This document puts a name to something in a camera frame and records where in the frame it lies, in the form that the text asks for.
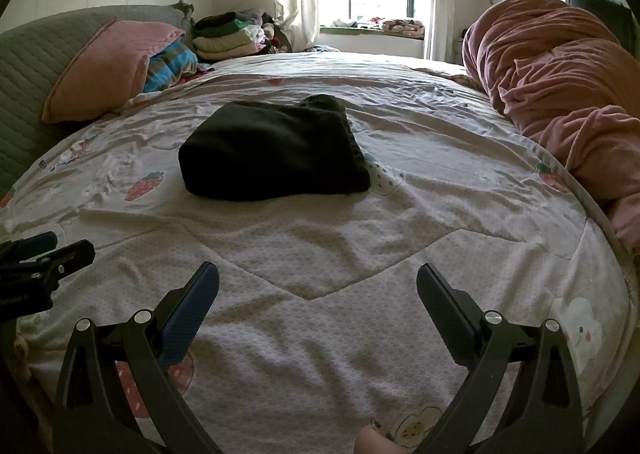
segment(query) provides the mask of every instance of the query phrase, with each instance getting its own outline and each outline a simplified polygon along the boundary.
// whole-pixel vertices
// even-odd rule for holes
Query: metal screw
[[[89,328],[89,326],[91,326],[91,321],[89,319],[80,319],[77,323],[76,323],[76,329],[78,331],[84,331],[87,328]]]
[[[555,320],[549,319],[545,322],[545,328],[547,328],[549,331],[559,331],[560,325]]]
[[[133,320],[138,324],[144,324],[145,322],[149,322],[151,320],[151,312],[148,309],[141,309],[138,313],[133,316]]]
[[[502,322],[502,315],[500,315],[497,311],[488,311],[484,314],[484,319],[489,324],[499,324]]]

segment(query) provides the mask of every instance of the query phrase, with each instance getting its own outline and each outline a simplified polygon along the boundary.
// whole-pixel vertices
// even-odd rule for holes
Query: gray headboard
[[[50,148],[82,124],[40,122],[50,89],[73,56],[107,21],[158,21],[185,31],[191,46],[193,5],[107,6],[63,12],[0,34],[0,198]]]

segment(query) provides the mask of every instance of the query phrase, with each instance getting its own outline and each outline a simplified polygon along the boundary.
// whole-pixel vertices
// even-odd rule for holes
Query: pink blanket
[[[640,63],[595,16],[559,0],[494,5],[463,56],[494,108],[580,181],[640,256]]]

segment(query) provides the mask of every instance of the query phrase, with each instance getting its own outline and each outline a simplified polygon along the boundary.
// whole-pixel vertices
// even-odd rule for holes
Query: white bed sheet
[[[410,449],[466,375],[415,291],[418,268],[431,261],[482,309],[531,325],[559,319],[588,410],[638,321],[629,257],[584,189],[486,97],[411,67],[424,61],[233,60],[138,97],[34,164],[0,210],[0,238],[53,230],[61,245],[89,239],[97,250],[90,268],[62,282],[50,311],[19,322],[47,392],[78,319],[127,320],[210,260],[220,294],[181,383],[225,452],[347,453],[372,416],[399,438],[421,420],[417,437],[398,440]],[[258,203],[186,192],[178,147],[218,107],[316,93],[344,102],[369,192]],[[501,392],[481,436],[505,401]],[[149,420],[139,422],[155,437]]]

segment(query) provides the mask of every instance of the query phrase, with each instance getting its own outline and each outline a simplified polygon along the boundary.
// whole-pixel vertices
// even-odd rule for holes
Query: television
[[[636,54],[636,26],[631,10],[613,0],[565,0],[572,7],[597,16],[632,56]]]

